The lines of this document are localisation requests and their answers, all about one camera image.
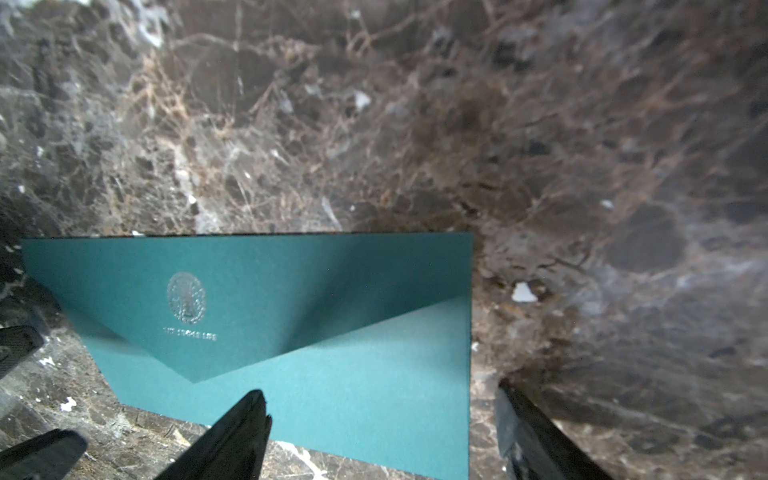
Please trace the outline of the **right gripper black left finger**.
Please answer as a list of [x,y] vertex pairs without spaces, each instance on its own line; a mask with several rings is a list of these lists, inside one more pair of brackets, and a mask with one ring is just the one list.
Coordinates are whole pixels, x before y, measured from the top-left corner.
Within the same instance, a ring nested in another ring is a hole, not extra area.
[[244,395],[174,463],[161,480],[252,480],[261,474],[272,427],[260,390]]

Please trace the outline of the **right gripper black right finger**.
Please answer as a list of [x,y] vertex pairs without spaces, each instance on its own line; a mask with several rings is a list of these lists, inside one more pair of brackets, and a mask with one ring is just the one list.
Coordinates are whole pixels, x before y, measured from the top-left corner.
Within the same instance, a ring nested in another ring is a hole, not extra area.
[[494,412],[509,478],[611,479],[508,379],[498,384]]

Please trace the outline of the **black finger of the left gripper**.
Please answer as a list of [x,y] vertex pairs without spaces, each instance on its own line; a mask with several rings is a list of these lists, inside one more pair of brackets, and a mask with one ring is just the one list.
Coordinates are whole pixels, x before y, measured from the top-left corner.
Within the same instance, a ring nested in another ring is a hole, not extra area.
[[7,376],[23,360],[44,345],[44,339],[32,326],[2,328],[0,378]]
[[1,452],[1,479],[64,479],[87,449],[73,430],[54,429]]

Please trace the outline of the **green envelope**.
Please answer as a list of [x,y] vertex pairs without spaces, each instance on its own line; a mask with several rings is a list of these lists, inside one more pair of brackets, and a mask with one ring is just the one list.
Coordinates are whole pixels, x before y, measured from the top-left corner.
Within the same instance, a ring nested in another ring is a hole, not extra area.
[[470,233],[21,246],[123,404],[211,425],[259,390],[275,440],[468,477]]

